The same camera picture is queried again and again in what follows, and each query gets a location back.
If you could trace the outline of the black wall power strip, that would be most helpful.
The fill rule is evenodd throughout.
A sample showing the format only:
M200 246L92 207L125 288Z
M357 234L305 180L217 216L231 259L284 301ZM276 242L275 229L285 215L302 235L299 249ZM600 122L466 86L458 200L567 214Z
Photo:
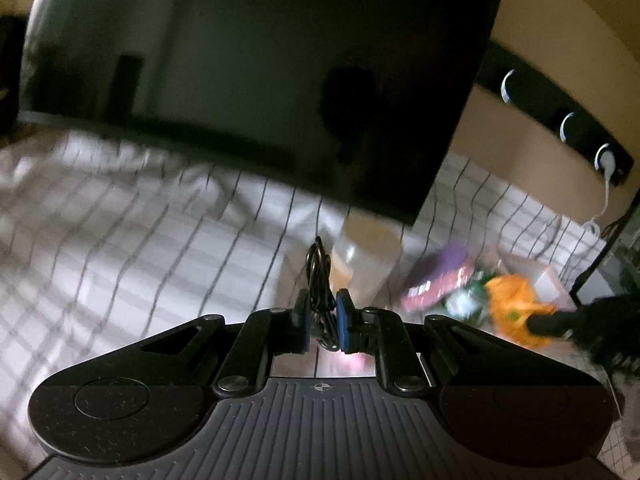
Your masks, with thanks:
M612 185L619 186L627 180L634 158L626 148L552 79L501 44L489 44L476 82L543 125L597 172L603 171L602 155L612 153Z

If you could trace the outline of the white black-grid tablecloth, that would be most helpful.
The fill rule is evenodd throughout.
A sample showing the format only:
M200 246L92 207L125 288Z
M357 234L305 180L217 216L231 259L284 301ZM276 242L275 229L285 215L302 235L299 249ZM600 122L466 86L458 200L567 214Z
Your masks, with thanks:
M564 288L600 243L448 154L372 306L397 313L427 378L388 393L337 335L331 250L357 209L215 164L72 131L1 153L1 440L35 479L614 479L639 468L639 415L613 422L605 367L639 364L639 307L585 308L584 338L529 349L400 304L450 243L476 272L506 255ZM247 318L293 309L309 346L265 387L214 380Z

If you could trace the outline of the orange plush toy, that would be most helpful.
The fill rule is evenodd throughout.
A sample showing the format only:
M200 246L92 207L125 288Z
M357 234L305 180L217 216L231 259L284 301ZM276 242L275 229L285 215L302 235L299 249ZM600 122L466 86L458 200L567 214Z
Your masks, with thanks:
M544 348L550 339L534 335L526 327L533 314L549 315L556 311L551 304L537 301L527 278L518 274L500 275L485 284L488 311L498 334L529 349Z

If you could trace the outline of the clear plastic jar tan label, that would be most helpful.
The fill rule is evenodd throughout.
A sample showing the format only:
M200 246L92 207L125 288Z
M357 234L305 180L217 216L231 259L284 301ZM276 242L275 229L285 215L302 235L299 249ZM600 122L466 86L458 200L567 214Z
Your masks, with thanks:
M372 306L401 253L397 226L362 212L351 212L331 250L332 292L347 289L357 307Z

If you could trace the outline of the pink cardboard box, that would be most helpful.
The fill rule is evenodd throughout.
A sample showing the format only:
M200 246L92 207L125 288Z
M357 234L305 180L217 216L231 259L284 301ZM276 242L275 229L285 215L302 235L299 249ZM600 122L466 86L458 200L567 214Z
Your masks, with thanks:
M503 263L512 274L524 276L532 285L539 302L552 304L561 311L575 311L576 306L555 270L544 263L520 256L506 255Z

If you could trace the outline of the black flat monitor screen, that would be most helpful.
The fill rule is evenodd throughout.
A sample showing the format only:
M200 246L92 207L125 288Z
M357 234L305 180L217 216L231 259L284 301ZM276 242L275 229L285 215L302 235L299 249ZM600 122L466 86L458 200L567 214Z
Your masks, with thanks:
M500 0L34 0L23 122L416 221Z

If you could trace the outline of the purple pink hairbrush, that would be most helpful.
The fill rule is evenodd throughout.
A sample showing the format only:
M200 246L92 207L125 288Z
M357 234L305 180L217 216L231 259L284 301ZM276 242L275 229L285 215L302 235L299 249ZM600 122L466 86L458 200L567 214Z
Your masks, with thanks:
M400 304L406 311L428 309L464 286L475 271L468 250L450 243L420 258L405 279Z

